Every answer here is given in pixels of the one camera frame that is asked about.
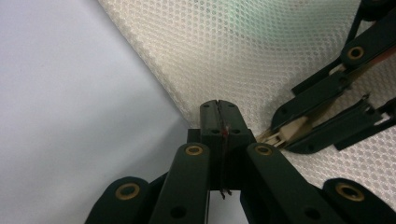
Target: white mesh cloth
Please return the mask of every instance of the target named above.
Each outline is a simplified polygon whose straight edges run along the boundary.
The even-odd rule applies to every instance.
[[[237,104],[255,134],[268,128],[290,89],[334,60],[359,1],[99,0],[111,20],[169,92],[191,126],[199,105]],[[396,57],[369,70],[333,110],[371,93],[375,106],[396,96]],[[345,177],[396,209],[396,129],[342,152],[284,154],[312,184]]]

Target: white fabric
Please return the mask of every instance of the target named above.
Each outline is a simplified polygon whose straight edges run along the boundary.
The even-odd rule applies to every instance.
[[[359,1],[99,0],[193,127],[198,106],[237,104],[255,134],[268,128],[290,89],[335,59]],[[353,84],[331,115],[371,93],[375,106],[396,95],[396,57]],[[396,129],[336,151],[285,152],[312,184],[356,180],[396,209]]]

